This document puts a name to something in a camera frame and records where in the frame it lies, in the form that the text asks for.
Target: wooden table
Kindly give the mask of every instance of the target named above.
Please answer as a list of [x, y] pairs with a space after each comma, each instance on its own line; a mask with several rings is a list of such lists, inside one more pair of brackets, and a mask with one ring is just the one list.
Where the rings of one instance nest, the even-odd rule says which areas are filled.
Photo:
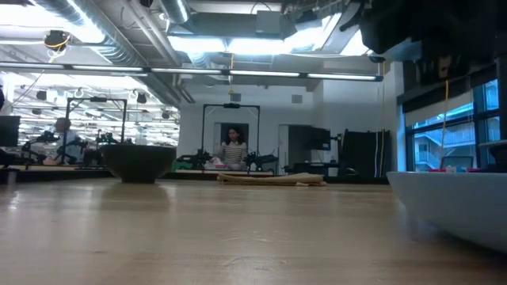
[[115, 179], [0, 186], [5, 285], [506, 284], [505, 255], [421, 224], [388, 186]]

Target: white bowl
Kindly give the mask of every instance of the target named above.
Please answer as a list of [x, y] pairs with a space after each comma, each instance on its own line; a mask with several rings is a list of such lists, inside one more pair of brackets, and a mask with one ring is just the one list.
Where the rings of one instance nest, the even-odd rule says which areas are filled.
[[507, 174], [388, 173], [387, 178], [412, 215], [507, 253]]

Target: white wall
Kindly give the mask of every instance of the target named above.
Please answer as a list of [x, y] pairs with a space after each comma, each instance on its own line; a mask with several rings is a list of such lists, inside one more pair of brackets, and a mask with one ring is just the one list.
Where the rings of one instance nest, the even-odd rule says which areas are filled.
[[[177, 155], [195, 154], [200, 149], [203, 103], [229, 103], [229, 86], [215, 86], [207, 89], [202, 86], [189, 86], [189, 92], [198, 102], [181, 106], [180, 139]], [[311, 124], [312, 93], [306, 92], [304, 87], [272, 86], [268, 89], [258, 86], [235, 87], [236, 93], [242, 94], [242, 105], [260, 105], [261, 121], [259, 136], [259, 151], [261, 154], [271, 154], [278, 148], [278, 128], [281, 124]], [[302, 104], [292, 104], [292, 94], [303, 95]], [[213, 151], [213, 135], [215, 123], [249, 124], [249, 148], [257, 148], [257, 118], [244, 108], [224, 109], [216, 108], [206, 117], [204, 129], [204, 148]]]
[[[230, 101], [229, 86], [191, 85], [189, 92], [198, 104], [181, 106], [180, 140], [177, 155], [195, 154], [200, 148], [202, 104], [223, 104]], [[271, 154], [279, 146], [281, 124], [313, 125], [331, 130], [331, 135], [350, 131], [377, 131], [385, 127], [392, 134], [393, 169], [405, 170], [405, 137], [401, 109], [396, 97], [403, 92], [402, 64], [393, 63], [384, 82], [322, 81], [313, 93], [303, 87], [237, 86], [233, 90], [242, 94], [242, 105], [261, 106], [261, 154]], [[302, 104], [292, 104], [292, 94], [303, 95]], [[207, 116], [204, 147], [213, 151], [215, 123], [243, 123], [250, 126], [249, 148], [256, 149], [257, 120], [245, 109], [217, 108]], [[324, 161], [336, 157], [336, 143], [331, 151], [320, 153]]]
[[[333, 136], [346, 128], [391, 131], [392, 169], [405, 171], [404, 116], [396, 104], [396, 97], [403, 93], [402, 72], [402, 63], [392, 63], [383, 82], [323, 81], [314, 92], [312, 123], [330, 129]], [[329, 161], [336, 153], [336, 143], [331, 143], [331, 151], [323, 156]]]

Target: striped shirt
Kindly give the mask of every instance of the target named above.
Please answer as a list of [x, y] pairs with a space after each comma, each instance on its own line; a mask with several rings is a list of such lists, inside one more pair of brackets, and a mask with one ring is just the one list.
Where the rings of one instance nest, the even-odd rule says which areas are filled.
[[219, 158], [222, 159], [226, 165], [241, 164], [246, 155], [246, 143], [239, 144], [238, 142], [230, 142], [229, 145], [227, 145], [225, 142], [222, 142], [220, 146]]

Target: woman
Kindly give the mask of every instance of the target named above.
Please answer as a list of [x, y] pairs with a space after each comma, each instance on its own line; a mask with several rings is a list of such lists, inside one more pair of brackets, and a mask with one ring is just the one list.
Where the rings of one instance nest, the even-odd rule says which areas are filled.
[[230, 127], [229, 134], [220, 146], [217, 156], [227, 167], [234, 170], [245, 168], [246, 143], [243, 133], [237, 127]]

